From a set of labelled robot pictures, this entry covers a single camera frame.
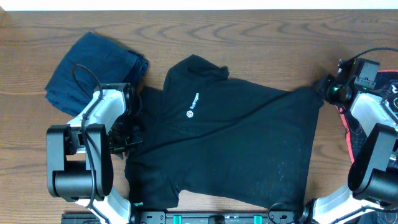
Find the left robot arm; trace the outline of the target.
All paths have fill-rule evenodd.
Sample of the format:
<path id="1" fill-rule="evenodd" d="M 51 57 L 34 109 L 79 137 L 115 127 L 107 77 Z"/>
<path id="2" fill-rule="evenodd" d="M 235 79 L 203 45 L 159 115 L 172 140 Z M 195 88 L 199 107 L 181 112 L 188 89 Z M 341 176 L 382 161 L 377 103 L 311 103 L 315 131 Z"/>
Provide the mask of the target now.
<path id="1" fill-rule="evenodd" d="M 131 119 L 139 106 L 130 84 L 102 84 L 76 118 L 49 127 L 49 194 L 88 208 L 100 223 L 139 223 L 140 214 L 113 186 L 111 158 L 136 145 Z"/>

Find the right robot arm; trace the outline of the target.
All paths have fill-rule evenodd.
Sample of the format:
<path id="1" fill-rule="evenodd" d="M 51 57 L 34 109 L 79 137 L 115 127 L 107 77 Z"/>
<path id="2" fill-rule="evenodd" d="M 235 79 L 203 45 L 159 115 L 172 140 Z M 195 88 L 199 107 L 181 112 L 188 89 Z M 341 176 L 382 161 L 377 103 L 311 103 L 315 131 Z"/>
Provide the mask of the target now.
<path id="1" fill-rule="evenodd" d="M 317 93 L 347 129 L 348 181 L 305 206 L 298 223 L 346 223 L 369 212 L 397 213 L 397 71 L 359 56 L 339 62 Z"/>

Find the black polo shirt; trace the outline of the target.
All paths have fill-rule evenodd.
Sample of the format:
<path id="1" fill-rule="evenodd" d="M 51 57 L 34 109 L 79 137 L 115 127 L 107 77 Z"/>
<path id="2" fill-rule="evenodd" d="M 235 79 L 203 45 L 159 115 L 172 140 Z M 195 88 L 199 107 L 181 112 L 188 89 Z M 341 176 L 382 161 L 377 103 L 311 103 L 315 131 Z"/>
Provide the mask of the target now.
<path id="1" fill-rule="evenodd" d="M 161 90 L 144 87 L 142 144 L 126 161 L 129 201 L 176 207 L 183 190 L 260 207 L 301 207 L 323 101 L 309 87 L 284 91 L 232 79 L 191 55 Z"/>

